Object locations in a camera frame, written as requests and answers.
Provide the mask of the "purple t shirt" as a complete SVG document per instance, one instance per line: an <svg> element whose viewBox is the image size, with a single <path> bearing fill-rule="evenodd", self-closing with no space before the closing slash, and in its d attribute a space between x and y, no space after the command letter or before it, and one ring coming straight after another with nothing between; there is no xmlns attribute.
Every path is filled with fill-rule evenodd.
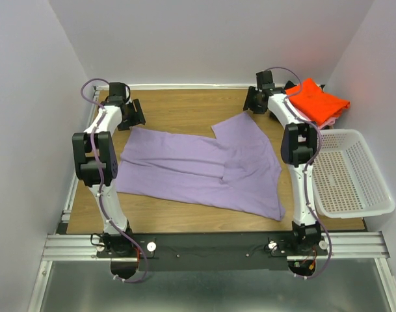
<svg viewBox="0 0 396 312"><path fill-rule="evenodd" d="M214 138L134 128L120 155L117 191L281 221L282 168L268 136L245 112L212 130Z"/></svg>

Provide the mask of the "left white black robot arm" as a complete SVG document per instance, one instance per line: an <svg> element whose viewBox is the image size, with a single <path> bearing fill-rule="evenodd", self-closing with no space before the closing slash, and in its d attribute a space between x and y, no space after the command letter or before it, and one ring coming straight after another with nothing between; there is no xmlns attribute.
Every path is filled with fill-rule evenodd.
<svg viewBox="0 0 396 312"><path fill-rule="evenodd" d="M103 233L96 247L120 257L136 252L145 256L132 238L129 221L122 211L116 191L118 160L112 136L116 130L144 125L146 119L138 99L131 98L130 87L122 82L107 83L109 95L104 101L91 100L98 108L93 122L72 136L75 173L95 197L102 220Z"/></svg>

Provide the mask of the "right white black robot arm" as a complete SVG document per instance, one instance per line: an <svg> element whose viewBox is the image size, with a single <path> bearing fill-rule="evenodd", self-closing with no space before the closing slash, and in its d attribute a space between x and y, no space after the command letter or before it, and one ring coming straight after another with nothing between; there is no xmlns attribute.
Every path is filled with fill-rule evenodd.
<svg viewBox="0 0 396 312"><path fill-rule="evenodd" d="M295 204L288 241L290 250L302 255L321 241L313 195L313 162L321 146L320 132L297 111L284 88L275 85L270 68L257 72L256 82L256 86L248 88L243 109L254 114L269 111L284 129L280 155L291 176Z"/></svg>

